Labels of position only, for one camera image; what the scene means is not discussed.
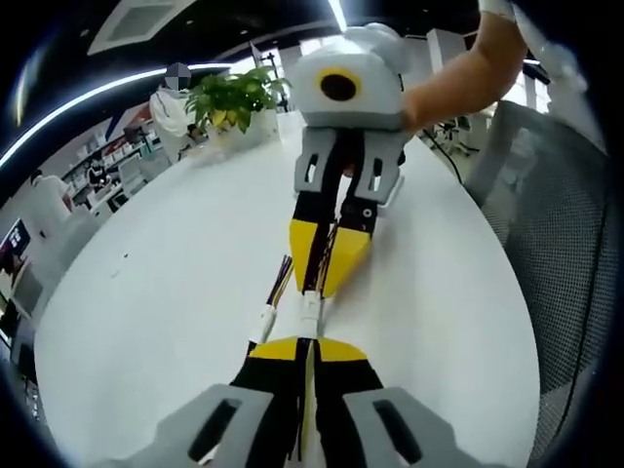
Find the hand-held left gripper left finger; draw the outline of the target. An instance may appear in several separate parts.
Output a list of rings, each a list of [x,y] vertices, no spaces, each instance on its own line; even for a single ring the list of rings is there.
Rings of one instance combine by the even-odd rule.
[[[259,344],[229,384],[214,384],[163,418],[147,446],[106,467],[282,467],[297,435],[302,338]]]

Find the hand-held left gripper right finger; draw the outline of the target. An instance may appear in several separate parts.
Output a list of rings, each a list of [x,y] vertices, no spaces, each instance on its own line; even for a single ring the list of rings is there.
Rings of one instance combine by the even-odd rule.
[[[386,387],[366,354],[314,342],[316,422],[329,467],[480,467],[451,425],[402,387]]]

